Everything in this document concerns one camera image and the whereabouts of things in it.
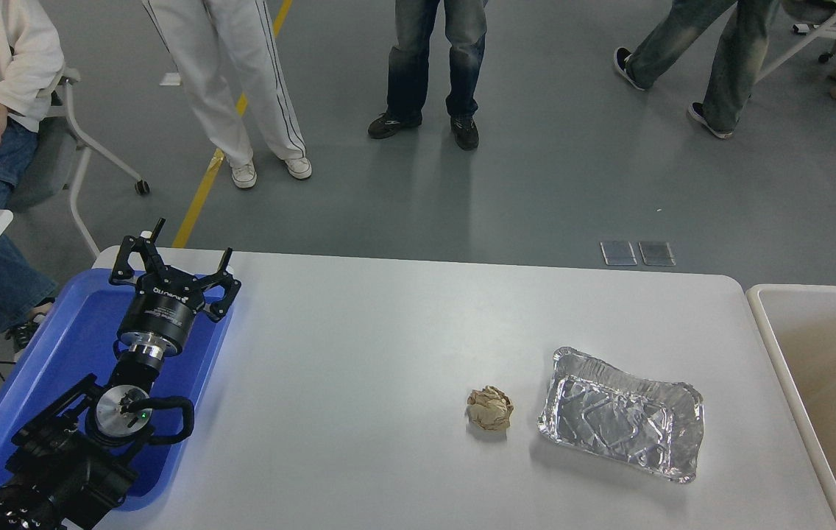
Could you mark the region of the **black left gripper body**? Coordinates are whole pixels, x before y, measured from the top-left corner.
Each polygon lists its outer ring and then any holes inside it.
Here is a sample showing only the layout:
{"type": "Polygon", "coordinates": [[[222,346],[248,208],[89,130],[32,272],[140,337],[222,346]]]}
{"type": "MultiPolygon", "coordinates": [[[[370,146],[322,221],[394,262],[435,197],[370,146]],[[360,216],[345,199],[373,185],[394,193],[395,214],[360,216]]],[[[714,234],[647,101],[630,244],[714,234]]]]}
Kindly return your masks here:
{"type": "Polygon", "coordinates": [[[135,340],[162,342],[163,352],[180,353],[204,305],[199,276],[170,269],[169,276],[142,274],[133,282],[133,299],[116,336],[123,345],[135,340]]]}

